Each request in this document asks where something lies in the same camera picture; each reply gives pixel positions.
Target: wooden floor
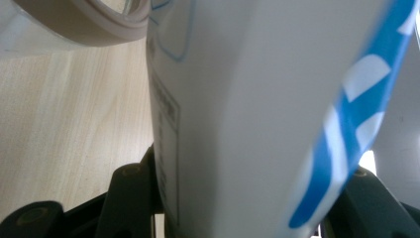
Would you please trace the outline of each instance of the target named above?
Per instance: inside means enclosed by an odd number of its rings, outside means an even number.
[[[0,61],[0,220],[103,193],[152,142],[144,40]]]

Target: light wood surface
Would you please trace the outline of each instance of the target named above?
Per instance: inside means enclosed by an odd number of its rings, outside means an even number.
[[[0,220],[107,190],[153,142],[145,40],[0,61]]]

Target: blue stripe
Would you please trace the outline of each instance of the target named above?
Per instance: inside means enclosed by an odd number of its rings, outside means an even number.
[[[386,109],[410,38],[399,34],[397,29],[406,21],[414,4],[414,0],[394,0],[386,18],[382,21],[381,28],[370,42],[367,51],[361,56],[361,59],[367,55],[379,56],[391,67],[391,73],[352,102],[349,102],[342,90],[335,105],[339,116],[341,134],[346,146],[348,179],[358,167],[360,157],[367,149],[360,148],[356,137],[358,128],[372,115]],[[332,159],[334,158],[331,158],[328,153],[326,136],[323,132],[313,156],[314,166],[311,181],[296,211],[290,218],[290,228],[302,226],[313,216],[331,183]]]
[[[314,151],[314,158],[317,160],[314,160],[311,181],[302,202],[300,202],[296,212],[290,219],[289,226],[291,228],[300,227],[311,218],[330,185],[332,165],[325,133],[322,133],[318,141]]]

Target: black bracket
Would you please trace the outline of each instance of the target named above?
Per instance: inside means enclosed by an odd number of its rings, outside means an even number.
[[[55,201],[24,206],[0,224],[0,238],[155,238],[157,213],[163,209],[150,147],[139,164],[113,173],[107,193],[68,212]],[[397,201],[376,176],[359,168],[322,222],[321,235],[419,238],[419,227],[418,209]]]

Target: printed label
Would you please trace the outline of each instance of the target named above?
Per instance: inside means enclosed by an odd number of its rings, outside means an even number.
[[[157,182],[166,213],[178,224],[178,124],[179,105],[151,72],[151,95],[155,123]]]

